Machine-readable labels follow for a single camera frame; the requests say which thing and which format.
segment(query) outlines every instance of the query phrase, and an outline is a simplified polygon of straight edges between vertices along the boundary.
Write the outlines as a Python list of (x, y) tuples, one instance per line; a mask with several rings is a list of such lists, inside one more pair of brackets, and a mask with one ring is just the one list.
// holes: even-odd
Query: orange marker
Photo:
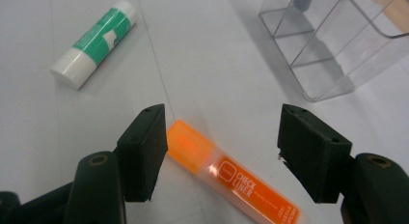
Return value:
[(300, 210), (195, 129), (176, 121), (168, 155), (258, 223), (297, 223)]

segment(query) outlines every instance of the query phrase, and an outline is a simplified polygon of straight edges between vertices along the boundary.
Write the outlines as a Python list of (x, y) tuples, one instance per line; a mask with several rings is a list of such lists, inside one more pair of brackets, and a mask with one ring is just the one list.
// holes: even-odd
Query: glue stick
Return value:
[(258, 223), (297, 223), (300, 210), (279, 192), (176, 121), (168, 130), (168, 155)]
[(72, 89), (78, 90), (136, 20), (137, 15), (131, 4), (126, 1), (117, 2), (51, 66), (51, 74)]

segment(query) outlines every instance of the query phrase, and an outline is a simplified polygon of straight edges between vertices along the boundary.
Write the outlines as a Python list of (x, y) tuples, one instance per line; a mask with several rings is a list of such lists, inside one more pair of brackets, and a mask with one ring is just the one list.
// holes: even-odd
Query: white table surface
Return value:
[[(409, 171), (409, 58), (356, 92), (310, 103), (262, 26), (262, 0), (128, 0), (139, 20), (79, 91), (51, 64), (117, 0), (0, 0), (0, 190), (22, 203), (72, 181), (78, 161), (112, 151), (145, 107), (165, 103), (298, 205), (312, 223), (342, 223), (316, 205), (277, 155), (283, 103), (309, 109), (353, 142)], [(253, 223), (165, 158), (151, 202), (128, 223)]]

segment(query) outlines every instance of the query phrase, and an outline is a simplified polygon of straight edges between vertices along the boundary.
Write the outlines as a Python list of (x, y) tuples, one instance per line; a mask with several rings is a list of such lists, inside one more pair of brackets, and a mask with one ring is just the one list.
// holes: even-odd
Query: green label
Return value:
[(99, 65), (129, 29), (126, 15), (111, 9), (73, 47), (87, 53)]

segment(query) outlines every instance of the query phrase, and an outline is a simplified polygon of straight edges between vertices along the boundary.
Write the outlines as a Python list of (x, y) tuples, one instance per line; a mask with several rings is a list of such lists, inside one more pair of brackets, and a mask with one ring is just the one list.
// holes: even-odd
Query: clear plastic container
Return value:
[(264, 0), (260, 17), (301, 84), (323, 100), (409, 53), (409, 0)]

